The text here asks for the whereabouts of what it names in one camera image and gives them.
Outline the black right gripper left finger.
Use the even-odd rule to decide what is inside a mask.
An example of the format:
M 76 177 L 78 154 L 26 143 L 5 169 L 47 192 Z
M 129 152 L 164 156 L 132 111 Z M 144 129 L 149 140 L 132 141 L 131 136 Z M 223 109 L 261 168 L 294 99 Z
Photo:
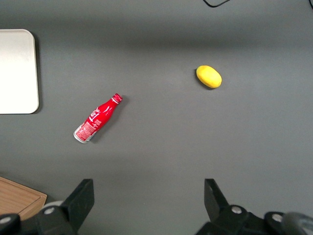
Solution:
M 0 216 L 2 235 L 77 235 L 94 205 L 92 179 L 83 179 L 62 203 L 44 206 L 37 214 L 21 220 L 17 213 Z

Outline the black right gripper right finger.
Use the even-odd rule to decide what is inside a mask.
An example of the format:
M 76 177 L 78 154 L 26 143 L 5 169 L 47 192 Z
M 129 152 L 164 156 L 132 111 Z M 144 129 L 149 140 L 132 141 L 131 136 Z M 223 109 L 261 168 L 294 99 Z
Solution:
M 209 217 L 198 235 L 311 235 L 313 218 L 298 212 L 269 211 L 263 218 L 227 202 L 214 179 L 204 181 L 204 205 Z

